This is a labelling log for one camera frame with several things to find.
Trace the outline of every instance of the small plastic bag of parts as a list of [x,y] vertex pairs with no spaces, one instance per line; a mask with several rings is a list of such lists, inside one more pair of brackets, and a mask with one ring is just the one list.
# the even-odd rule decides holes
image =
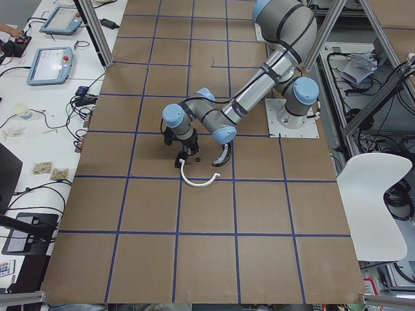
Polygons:
[[54,168],[51,174],[51,180],[67,179],[69,176],[68,168]]
[[52,172],[52,162],[40,162],[33,164],[33,175],[50,174]]

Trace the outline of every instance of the black connector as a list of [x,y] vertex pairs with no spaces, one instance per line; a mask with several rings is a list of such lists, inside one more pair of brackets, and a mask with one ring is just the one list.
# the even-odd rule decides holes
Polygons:
[[109,19],[103,18],[99,20],[101,25],[109,28],[109,29],[116,29],[119,28],[119,25],[117,25],[116,23],[114,23],[113,21],[110,21]]

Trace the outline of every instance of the computer monitor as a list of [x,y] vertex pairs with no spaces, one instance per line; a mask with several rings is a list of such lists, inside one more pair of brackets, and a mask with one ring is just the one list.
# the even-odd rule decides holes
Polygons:
[[[0,143],[0,225],[11,229],[2,254],[43,255],[49,247],[53,225],[58,215],[42,213],[19,213],[15,218],[5,216],[19,181],[23,163]],[[39,224],[50,224],[44,227]]]

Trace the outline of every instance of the white chair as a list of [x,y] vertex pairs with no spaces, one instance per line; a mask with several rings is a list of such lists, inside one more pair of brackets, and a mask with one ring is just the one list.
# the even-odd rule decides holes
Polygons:
[[407,255],[407,244],[383,202],[383,194],[412,167],[393,154],[352,157],[337,183],[358,260],[398,261]]

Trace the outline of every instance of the white curved tube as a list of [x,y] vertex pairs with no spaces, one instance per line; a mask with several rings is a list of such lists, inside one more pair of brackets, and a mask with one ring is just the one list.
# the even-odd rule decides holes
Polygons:
[[207,182],[205,182],[205,183],[192,183],[190,180],[188,180],[187,178],[186,178],[186,176],[184,175],[184,171],[183,171],[183,167],[184,167],[184,163],[185,163],[185,161],[183,160],[183,159],[180,159],[179,160],[179,162],[182,164],[181,165],[181,167],[180,167],[180,172],[182,173],[182,177],[183,177],[183,180],[189,185],[189,186],[192,186],[192,187],[196,187],[196,188],[201,188],[201,187],[206,187],[206,186],[208,186],[208,185],[210,185],[211,183],[213,183],[214,182],[214,180],[216,179],[216,177],[220,177],[220,174],[219,173],[214,173],[214,175],[212,176],[212,178],[211,179],[209,179]]

